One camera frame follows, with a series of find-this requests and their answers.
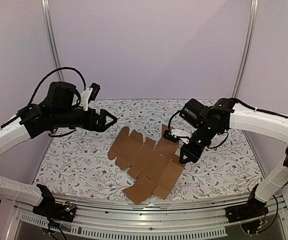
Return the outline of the brown cardboard box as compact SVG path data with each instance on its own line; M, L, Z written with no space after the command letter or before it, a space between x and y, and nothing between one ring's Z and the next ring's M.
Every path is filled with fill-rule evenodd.
M135 179L135 183L123 190L134 204L146 201L151 195L165 200L183 170L176 151L178 142L161 137L158 142L124 126L108 151L108 158Z

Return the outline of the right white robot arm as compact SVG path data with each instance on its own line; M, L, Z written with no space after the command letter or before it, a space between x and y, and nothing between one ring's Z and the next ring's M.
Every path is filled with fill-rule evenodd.
M196 163L215 135L229 129L256 133L287 144L285 159L254 187L250 201L243 206L246 218L258 214L262 204L288 184L288 115L251 107L237 98L221 98L213 106L192 98L179 111L179 116L196 129L192 134L172 133L183 141L181 164Z

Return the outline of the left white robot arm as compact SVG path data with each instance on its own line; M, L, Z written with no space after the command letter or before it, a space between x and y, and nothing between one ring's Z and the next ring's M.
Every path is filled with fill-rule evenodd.
M117 118L105 109L96 112L89 107L99 90L100 86L96 83L79 93L71 83L52 82L41 103L29 103L0 126L0 156L44 132L49 132L49 136L54 138L54 131L59 128L68 128L72 133L77 128L105 132L117 122ZM38 206L47 217L54 217L59 211L46 186L29 185L2 176L0 199Z

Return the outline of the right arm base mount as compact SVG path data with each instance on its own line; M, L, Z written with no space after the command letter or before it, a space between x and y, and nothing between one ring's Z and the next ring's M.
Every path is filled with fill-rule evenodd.
M255 198L258 184L252 189L246 203L226 207L225 216L229 223L260 217L269 213L267 204Z

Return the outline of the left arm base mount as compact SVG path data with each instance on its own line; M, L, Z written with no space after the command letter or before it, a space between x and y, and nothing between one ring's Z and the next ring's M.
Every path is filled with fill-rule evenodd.
M39 205L33 206L32 212L54 220L72 223L77 210L76 204L70 201L56 203L54 196L45 185L37 184L36 186L41 191L42 201Z

